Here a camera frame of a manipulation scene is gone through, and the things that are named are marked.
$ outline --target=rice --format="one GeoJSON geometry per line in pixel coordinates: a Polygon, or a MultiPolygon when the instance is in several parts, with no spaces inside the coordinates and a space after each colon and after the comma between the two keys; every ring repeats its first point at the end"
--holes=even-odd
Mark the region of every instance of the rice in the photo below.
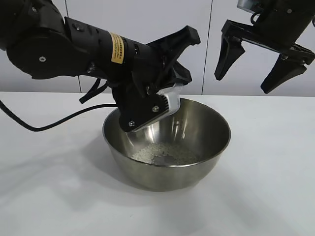
{"type": "Polygon", "coordinates": [[[132,158],[155,165],[186,165],[198,162],[197,156],[184,146],[176,144],[150,144],[132,158]]]}

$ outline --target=white table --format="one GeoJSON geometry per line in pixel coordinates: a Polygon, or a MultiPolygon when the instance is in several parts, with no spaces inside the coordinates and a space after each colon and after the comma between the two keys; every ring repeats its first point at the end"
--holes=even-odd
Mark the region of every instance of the white table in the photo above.
{"type": "MultiPolygon", "coordinates": [[[[42,126],[102,94],[0,93],[42,126]]],[[[232,139],[198,185],[173,192],[134,188],[103,140],[113,109],[32,133],[0,113],[1,236],[313,236],[315,98],[185,96],[219,111],[232,139]]]]}

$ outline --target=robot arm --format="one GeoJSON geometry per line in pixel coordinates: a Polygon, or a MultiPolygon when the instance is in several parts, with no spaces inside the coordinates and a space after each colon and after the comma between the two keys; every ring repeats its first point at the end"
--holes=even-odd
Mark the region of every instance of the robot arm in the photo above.
{"type": "Polygon", "coordinates": [[[226,21],[222,29],[221,53],[215,71],[217,80],[221,80],[245,52],[242,41],[280,54],[274,68],[261,85],[265,93],[306,71],[305,64],[310,65],[315,54],[295,42],[314,20],[314,0],[239,0],[238,7],[252,13],[252,26],[226,21]]]}
{"type": "Polygon", "coordinates": [[[51,0],[1,0],[0,49],[33,79],[61,75],[107,80],[121,111],[120,125],[133,131],[179,108],[165,88],[191,82],[177,59],[198,32],[181,31],[142,44],[65,17],[51,0]]]}

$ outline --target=cable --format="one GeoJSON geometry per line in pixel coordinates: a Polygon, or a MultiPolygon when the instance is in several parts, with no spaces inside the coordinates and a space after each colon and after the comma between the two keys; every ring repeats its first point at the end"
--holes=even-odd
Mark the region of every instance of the cable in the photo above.
{"type": "Polygon", "coordinates": [[[76,113],[73,113],[72,115],[69,115],[55,123],[49,124],[47,126],[44,127],[40,127],[40,128],[36,128],[33,126],[30,126],[29,124],[26,124],[24,121],[22,121],[20,118],[18,118],[12,111],[10,111],[10,109],[8,109],[4,103],[0,100],[0,109],[4,111],[4,113],[6,113],[11,119],[13,119],[15,122],[19,123],[21,126],[23,126],[24,128],[33,131],[33,132],[41,132],[41,131],[45,131],[51,128],[56,127],[57,125],[60,125],[74,117],[77,117],[85,112],[89,112],[95,109],[99,109],[99,108],[105,108],[105,107],[117,107],[117,104],[102,104],[102,105],[97,105],[97,106],[93,106],[93,107],[88,107],[86,109],[83,109],[81,111],[78,111],[76,113]]]}
{"type": "Polygon", "coordinates": [[[252,23],[253,25],[256,24],[256,21],[254,20],[254,18],[255,18],[257,15],[261,14],[261,13],[262,13],[262,10],[257,11],[257,12],[255,12],[254,14],[252,14],[252,16],[251,16],[251,23],[252,23]]]}

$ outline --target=warning label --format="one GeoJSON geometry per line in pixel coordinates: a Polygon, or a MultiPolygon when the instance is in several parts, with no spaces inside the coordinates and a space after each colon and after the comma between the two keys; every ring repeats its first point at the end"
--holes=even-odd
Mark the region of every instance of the warning label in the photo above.
{"type": "Polygon", "coordinates": [[[113,40],[113,55],[112,55],[112,62],[123,64],[124,56],[125,56],[125,46],[123,39],[115,34],[110,33],[113,40]]]}

